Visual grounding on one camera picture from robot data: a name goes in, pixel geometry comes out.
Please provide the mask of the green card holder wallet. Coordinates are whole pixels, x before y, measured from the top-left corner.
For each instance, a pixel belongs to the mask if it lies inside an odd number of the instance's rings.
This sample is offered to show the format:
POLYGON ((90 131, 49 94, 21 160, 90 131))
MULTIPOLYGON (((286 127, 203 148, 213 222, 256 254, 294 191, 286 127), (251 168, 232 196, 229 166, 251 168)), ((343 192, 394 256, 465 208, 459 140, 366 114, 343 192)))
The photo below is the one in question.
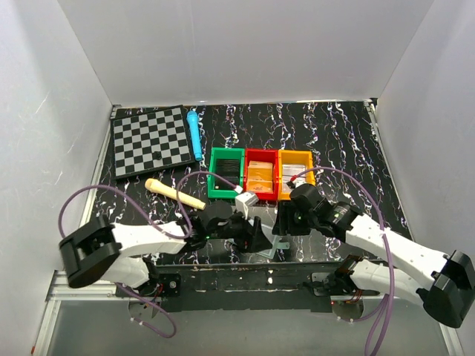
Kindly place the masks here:
MULTIPOLYGON (((229 238, 228 241, 234 245, 239 252, 240 251, 240 241, 242 240, 243 237, 246 235, 252 236, 252 226, 253 226, 253 220, 254 219, 249 219, 246 223, 243 224, 243 229, 235 234, 233 237, 229 238)), ((279 248, 283 249, 289 249, 289 243, 285 243, 281 241, 281 236, 274 235, 272 233, 272 226, 262 222, 263 226, 263 231, 264 234, 267 236, 269 241, 272 243, 272 247, 268 250, 260 251, 257 253, 250 253, 250 254, 258 254, 261 255, 262 257, 265 257, 267 259, 272 259, 275 256, 275 252, 279 248)))

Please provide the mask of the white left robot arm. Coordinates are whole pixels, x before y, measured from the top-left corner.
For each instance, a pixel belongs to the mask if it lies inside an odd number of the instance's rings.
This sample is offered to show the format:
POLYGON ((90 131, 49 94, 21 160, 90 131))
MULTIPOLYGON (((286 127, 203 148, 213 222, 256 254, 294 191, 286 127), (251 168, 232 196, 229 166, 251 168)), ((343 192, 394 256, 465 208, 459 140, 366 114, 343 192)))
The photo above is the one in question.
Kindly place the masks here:
POLYGON ((248 217, 227 202, 214 202, 190 216, 191 235, 177 220, 151 225, 111 223, 97 217, 69 234, 59 250, 72 289, 106 280, 133 288, 143 297, 158 287, 147 254, 179 254, 202 249, 208 240, 228 240, 241 253, 257 253, 272 247, 272 227, 260 217, 248 217))

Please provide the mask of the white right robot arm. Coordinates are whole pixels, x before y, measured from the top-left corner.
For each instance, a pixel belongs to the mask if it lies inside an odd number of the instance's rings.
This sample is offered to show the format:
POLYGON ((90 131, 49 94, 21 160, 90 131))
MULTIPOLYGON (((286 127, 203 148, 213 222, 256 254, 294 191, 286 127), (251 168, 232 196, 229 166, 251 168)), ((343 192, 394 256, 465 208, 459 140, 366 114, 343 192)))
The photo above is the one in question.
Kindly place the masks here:
POLYGON ((446 254, 415 243, 391 231, 346 202, 331 203, 316 187, 298 186, 288 200, 278 203, 273 234, 325 237, 371 253, 375 263, 350 255, 312 287, 327 294, 357 291, 394 293, 421 306, 437 322, 458 329, 474 303, 474 266, 461 251, 446 254))

